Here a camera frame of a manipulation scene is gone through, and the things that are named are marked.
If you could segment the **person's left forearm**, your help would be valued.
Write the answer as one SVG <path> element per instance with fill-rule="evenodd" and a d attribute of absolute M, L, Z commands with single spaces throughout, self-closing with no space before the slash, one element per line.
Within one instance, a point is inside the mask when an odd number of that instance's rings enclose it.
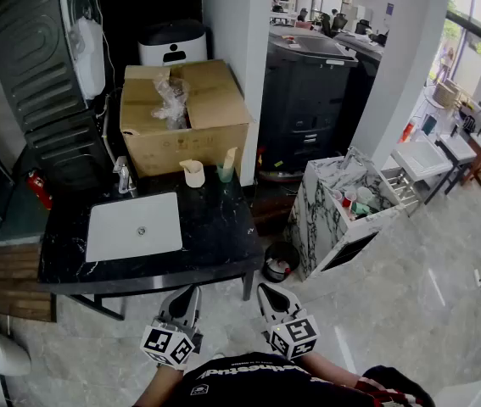
<path fill-rule="evenodd" d="M 183 376 L 184 370 L 162 365 L 133 407 L 161 407 L 173 394 Z"/>

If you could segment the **white plastic wall device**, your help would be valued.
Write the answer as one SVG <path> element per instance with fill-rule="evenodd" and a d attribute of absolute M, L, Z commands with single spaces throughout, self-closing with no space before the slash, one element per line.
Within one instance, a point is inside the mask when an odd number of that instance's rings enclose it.
<path fill-rule="evenodd" d="M 105 88 L 103 29 L 86 17 L 79 18 L 70 31 L 74 68 L 82 96 L 93 100 Z"/>

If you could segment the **black trash bin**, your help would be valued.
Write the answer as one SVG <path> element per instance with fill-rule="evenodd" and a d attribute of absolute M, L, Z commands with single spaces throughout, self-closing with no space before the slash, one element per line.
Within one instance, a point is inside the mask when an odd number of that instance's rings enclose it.
<path fill-rule="evenodd" d="M 274 283 L 283 282 L 298 268 L 300 256 L 294 245 L 288 242 L 276 242 L 265 251 L 263 277 Z"/>

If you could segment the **white appliance with black lid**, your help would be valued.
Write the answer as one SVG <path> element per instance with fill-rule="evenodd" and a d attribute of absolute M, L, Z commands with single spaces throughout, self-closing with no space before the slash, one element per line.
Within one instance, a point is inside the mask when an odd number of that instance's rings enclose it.
<path fill-rule="evenodd" d="M 144 27 L 137 39 L 140 65 L 170 66 L 208 59 L 206 29 L 197 20 Z"/>

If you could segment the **brown cardboard box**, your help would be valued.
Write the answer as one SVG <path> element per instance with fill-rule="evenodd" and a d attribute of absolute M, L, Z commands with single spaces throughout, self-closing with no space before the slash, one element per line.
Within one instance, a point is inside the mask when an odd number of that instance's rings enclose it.
<path fill-rule="evenodd" d="M 168 130 L 152 111 L 161 103 L 154 81 L 177 77 L 190 86 L 187 129 Z M 224 162 L 227 150 L 237 148 L 234 167 L 242 157 L 252 118 L 241 92 L 222 60 L 172 66 L 129 65 L 120 102 L 120 132 L 139 177 L 181 170 L 193 159 L 204 165 Z"/>

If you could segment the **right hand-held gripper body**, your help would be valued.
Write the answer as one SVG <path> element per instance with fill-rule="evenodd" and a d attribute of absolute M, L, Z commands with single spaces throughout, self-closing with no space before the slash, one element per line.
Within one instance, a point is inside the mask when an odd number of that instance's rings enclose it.
<path fill-rule="evenodd" d="M 287 360 L 294 360 L 314 349 L 320 331 L 314 316 L 309 315 L 305 309 L 300 309 L 281 321 L 270 322 L 268 335 L 273 351 Z"/>

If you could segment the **person's black and red shirt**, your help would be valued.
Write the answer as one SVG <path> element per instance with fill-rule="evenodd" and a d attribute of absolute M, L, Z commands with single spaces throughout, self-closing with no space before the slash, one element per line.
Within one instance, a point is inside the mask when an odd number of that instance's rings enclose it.
<path fill-rule="evenodd" d="M 253 352 L 189 371 L 164 407 L 435 407 L 417 383 L 378 365 L 353 387 L 328 382 L 298 364 Z"/>

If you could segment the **cream mug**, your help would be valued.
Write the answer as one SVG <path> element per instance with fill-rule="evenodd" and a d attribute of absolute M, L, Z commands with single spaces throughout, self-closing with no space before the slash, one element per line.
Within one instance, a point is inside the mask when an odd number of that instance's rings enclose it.
<path fill-rule="evenodd" d="M 204 169 L 202 169 L 199 173 L 196 173 L 196 174 L 190 174 L 184 170 L 184 175 L 185 175 L 186 184 L 189 187 L 200 188 L 204 185 L 204 182 L 205 182 Z"/>

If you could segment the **black ribbed metal appliance panel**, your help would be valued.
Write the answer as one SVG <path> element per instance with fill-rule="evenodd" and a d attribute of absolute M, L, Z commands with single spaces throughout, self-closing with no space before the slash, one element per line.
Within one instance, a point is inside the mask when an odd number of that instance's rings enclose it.
<path fill-rule="evenodd" d="M 111 170 L 94 100 L 82 96 L 70 31 L 102 27 L 97 0 L 0 0 L 0 81 L 37 165 L 55 192 L 98 187 Z"/>

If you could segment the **white sink on black stand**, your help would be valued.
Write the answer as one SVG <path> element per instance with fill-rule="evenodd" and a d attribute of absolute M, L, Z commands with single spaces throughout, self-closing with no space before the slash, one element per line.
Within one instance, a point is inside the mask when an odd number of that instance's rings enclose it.
<path fill-rule="evenodd" d="M 452 163 L 445 153 L 426 136 L 421 135 L 415 142 L 401 142 L 391 153 L 392 159 L 407 175 L 419 185 L 422 181 L 434 177 L 441 177 L 439 183 L 428 192 L 419 192 L 421 203 L 428 204 L 442 187 L 444 179 L 452 169 Z"/>

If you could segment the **white marble vanity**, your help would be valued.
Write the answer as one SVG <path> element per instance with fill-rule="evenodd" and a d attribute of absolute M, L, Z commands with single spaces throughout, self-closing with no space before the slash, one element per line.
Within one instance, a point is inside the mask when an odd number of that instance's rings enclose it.
<path fill-rule="evenodd" d="M 297 191 L 284 236 L 299 252 L 301 280 L 306 281 L 351 261 L 376 235 L 390 226 L 405 208 L 374 163 L 352 162 L 344 156 L 311 160 Z M 346 191 L 368 187 L 375 195 L 370 215 L 355 215 L 342 206 Z"/>

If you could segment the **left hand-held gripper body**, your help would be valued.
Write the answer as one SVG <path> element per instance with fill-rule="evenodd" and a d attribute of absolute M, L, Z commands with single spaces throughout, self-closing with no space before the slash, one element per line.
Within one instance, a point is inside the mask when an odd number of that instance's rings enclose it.
<path fill-rule="evenodd" d="M 155 317 L 144 330 L 140 349 L 158 365 L 185 370 L 190 355 L 199 352 L 202 339 L 198 328 Z"/>

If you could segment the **white rectangular sink basin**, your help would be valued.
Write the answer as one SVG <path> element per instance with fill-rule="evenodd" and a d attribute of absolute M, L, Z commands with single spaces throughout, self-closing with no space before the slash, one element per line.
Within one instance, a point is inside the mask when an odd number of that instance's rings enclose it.
<path fill-rule="evenodd" d="M 182 249 L 177 195 L 162 193 L 92 207 L 87 263 L 130 259 Z"/>

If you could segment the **person's right forearm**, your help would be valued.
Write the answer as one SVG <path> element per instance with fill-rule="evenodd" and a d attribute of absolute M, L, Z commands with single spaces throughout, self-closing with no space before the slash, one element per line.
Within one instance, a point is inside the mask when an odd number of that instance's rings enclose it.
<path fill-rule="evenodd" d="M 336 385 L 354 388 L 361 377 L 335 365 L 317 352 L 310 352 L 299 358 L 301 367 L 312 376 Z"/>

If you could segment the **red fire extinguisher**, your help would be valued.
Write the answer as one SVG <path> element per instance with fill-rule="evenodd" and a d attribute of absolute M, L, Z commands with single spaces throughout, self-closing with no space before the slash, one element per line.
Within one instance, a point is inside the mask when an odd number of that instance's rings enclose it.
<path fill-rule="evenodd" d="M 53 207 L 53 196 L 48 191 L 47 183 L 42 178 L 40 171 L 37 169 L 30 170 L 25 181 L 42 205 L 47 210 L 51 210 Z"/>

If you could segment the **large black copier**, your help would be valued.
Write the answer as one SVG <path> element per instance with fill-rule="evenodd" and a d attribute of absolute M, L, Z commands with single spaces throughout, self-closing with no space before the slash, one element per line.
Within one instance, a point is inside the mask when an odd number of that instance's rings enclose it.
<path fill-rule="evenodd" d="M 350 72 L 358 60 L 317 31 L 270 27 L 258 135 L 259 178 L 299 181 L 329 156 Z"/>

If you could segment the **black marble vanity counter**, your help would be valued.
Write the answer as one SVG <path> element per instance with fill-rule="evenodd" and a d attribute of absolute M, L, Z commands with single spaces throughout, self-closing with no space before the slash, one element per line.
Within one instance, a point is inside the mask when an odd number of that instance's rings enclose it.
<path fill-rule="evenodd" d="M 204 169 L 205 184 L 189 187 L 180 172 L 140 180 L 137 198 L 119 194 L 115 185 L 57 198 L 44 233 L 37 285 L 121 321 L 103 298 L 160 293 L 240 279 L 249 301 L 254 274 L 263 265 L 263 248 L 237 177 L 220 181 L 214 166 Z M 91 211 L 169 193 L 176 197 L 182 243 L 163 254 L 104 257 L 87 261 Z"/>

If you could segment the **chrome faucet on marble vanity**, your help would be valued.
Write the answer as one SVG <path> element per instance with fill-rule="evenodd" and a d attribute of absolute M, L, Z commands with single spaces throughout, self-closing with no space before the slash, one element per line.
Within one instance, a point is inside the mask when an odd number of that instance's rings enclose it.
<path fill-rule="evenodd" d="M 352 162 L 357 163 L 360 167 L 365 166 L 365 155 L 355 146 L 348 147 L 346 155 L 340 165 L 341 170 L 346 170 Z"/>

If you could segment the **chrome towel rack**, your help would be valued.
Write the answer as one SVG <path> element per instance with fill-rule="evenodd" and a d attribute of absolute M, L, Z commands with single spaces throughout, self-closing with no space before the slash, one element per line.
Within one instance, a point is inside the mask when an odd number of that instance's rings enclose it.
<path fill-rule="evenodd" d="M 393 188 L 398 199 L 405 207 L 406 214 L 411 217 L 421 205 L 421 197 L 415 189 L 415 182 L 407 175 L 403 168 L 383 171 L 383 176 Z"/>

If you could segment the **clear plastic wrap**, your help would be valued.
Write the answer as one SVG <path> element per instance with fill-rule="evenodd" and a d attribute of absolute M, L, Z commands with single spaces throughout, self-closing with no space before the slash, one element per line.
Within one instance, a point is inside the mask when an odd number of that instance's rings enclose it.
<path fill-rule="evenodd" d="M 152 111 L 152 116 L 163 120 L 168 130 L 187 129 L 189 84 L 181 78 L 161 76 L 154 81 L 154 87 L 161 103 Z"/>

